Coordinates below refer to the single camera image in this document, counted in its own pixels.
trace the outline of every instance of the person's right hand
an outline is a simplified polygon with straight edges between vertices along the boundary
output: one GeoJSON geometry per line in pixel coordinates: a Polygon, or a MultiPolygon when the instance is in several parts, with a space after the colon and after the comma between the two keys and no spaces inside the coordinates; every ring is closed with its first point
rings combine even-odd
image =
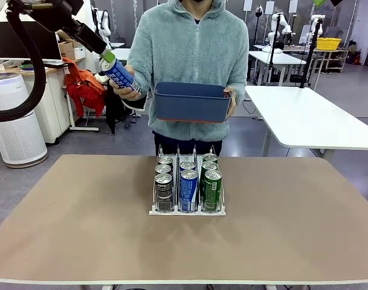
{"type": "MultiPolygon", "coordinates": [[[[130,65],[126,65],[125,68],[129,73],[134,76],[134,70],[130,65]]],[[[141,97],[141,94],[137,91],[133,91],[132,88],[120,88],[116,83],[110,80],[110,85],[114,89],[114,93],[119,95],[121,98],[129,100],[129,101],[136,101],[141,97]]]]}

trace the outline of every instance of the black monitor screen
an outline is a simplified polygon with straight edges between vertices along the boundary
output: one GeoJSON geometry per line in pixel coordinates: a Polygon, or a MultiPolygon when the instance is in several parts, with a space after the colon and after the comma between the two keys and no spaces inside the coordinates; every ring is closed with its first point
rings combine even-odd
{"type": "MultiPolygon", "coordinates": [[[[40,51],[42,59],[62,59],[55,33],[49,32],[37,22],[24,21],[23,25],[40,51]]],[[[30,58],[9,22],[0,22],[0,57],[4,59],[30,58]]]]}

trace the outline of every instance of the yellow crate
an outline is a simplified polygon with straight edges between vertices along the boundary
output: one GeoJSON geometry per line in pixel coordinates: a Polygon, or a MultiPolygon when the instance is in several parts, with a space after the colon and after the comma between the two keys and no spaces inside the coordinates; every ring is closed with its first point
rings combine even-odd
{"type": "Polygon", "coordinates": [[[318,38],[318,50],[336,50],[341,42],[340,38],[318,38]]]}

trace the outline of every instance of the person's left hand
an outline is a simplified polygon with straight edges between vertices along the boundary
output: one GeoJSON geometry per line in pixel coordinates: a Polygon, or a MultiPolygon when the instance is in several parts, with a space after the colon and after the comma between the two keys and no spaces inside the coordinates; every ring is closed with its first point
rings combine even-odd
{"type": "Polygon", "coordinates": [[[236,109],[236,99],[237,99],[237,93],[234,91],[234,89],[232,87],[227,87],[224,89],[225,93],[229,93],[231,94],[231,102],[230,102],[230,107],[228,108],[228,113],[227,113],[227,119],[229,117],[232,116],[234,110],[236,109]]]}

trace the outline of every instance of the blue plastic bin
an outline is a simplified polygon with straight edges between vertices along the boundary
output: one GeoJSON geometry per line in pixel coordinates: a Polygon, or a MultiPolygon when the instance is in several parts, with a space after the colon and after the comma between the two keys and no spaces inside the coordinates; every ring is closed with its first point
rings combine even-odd
{"type": "Polygon", "coordinates": [[[198,83],[157,83],[154,89],[157,118],[167,121],[222,123],[231,97],[223,86],[198,83]]]}

